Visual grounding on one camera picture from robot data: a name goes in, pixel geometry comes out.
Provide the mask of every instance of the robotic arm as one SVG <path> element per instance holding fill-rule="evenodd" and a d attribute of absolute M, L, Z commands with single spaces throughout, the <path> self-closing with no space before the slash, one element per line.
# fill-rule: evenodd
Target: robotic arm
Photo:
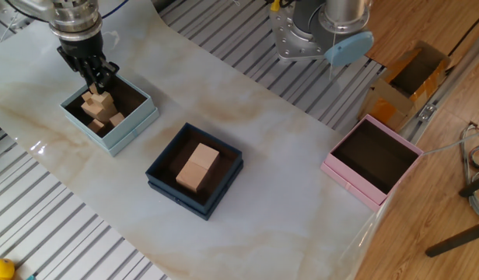
<path fill-rule="evenodd" d="M 110 83 L 119 67 L 107 62 L 101 36 L 102 17 L 97 0 L 9 0 L 23 12 L 49 22 L 60 39 L 58 53 L 79 72 L 87 86 L 99 93 Z"/>

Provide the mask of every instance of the orange cardboard box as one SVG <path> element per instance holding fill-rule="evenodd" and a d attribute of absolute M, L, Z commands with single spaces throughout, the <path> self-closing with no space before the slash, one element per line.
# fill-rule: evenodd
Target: orange cardboard box
<path fill-rule="evenodd" d="M 358 119 L 370 114 L 399 131 L 439 88 L 449 63 L 449 57 L 418 41 L 370 86 Z"/>

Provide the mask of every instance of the open box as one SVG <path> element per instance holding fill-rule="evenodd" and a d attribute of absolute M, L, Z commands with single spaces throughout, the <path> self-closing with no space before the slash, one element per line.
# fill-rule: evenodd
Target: open box
<path fill-rule="evenodd" d="M 358 112 L 399 131 L 428 102 L 446 77 L 449 57 L 423 41 L 391 63 L 369 87 Z"/>
<path fill-rule="evenodd" d="M 83 86 L 64 101 L 61 108 L 75 126 L 112 156 L 118 154 L 159 116 L 148 94 L 116 75 L 106 87 L 106 91 L 111 94 L 115 107 L 125 116 L 125 119 L 115 128 L 111 124 L 106 124 L 104 129 L 95 133 L 87 127 L 93 118 L 81 108 L 84 103 L 82 94 L 87 90 L 88 87 Z"/>
<path fill-rule="evenodd" d="M 198 144 L 219 152 L 219 161 L 198 193 L 177 183 L 177 174 Z M 216 137 L 186 123 L 146 171 L 148 184 L 177 204 L 208 220 L 243 168 L 242 153 Z"/>
<path fill-rule="evenodd" d="M 377 119 L 366 115 L 331 150 L 321 169 L 377 211 L 422 153 Z"/>

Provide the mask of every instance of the white marble surface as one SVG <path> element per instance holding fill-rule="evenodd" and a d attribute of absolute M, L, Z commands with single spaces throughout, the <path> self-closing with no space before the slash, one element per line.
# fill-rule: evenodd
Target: white marble surface
<path fill-rule="evenodd" d="M 103 33 L 161 117 L 110 157 L 62 113 L 83 80 L 34 23 L 0 45 L 0 126 L 19 145 L 172 280 L 353 278 L 381 215 L 320 171 L 341 135 L 172 31 L 150 1 L 130 1 Z M 185 122 L 243 151 L 208 222 L 147 185 Z"/>

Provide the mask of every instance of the stacked wooden blocks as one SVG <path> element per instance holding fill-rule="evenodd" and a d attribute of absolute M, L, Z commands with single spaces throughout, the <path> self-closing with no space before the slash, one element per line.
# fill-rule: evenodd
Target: stacked wooden blocks
<path fill-rule="evenodd" d="M 198 147 L 177 175 L 177 183 L 195 193 L 198 192 L 218 160 L 218 151 L 201 143 L 198 144 Z"/>
<path fill-rule="evenodd" d="M 99 94 L 94 84 L 89 87 L 89 91 L 82 94 L 82 98 L 84 99 L 82 109 L 94 119 L 88 128 L 95 133 L 108 123 L 116 127 L 124 120 L 122 113 L 117 111 L 112 96 L 107 92 Z"/>

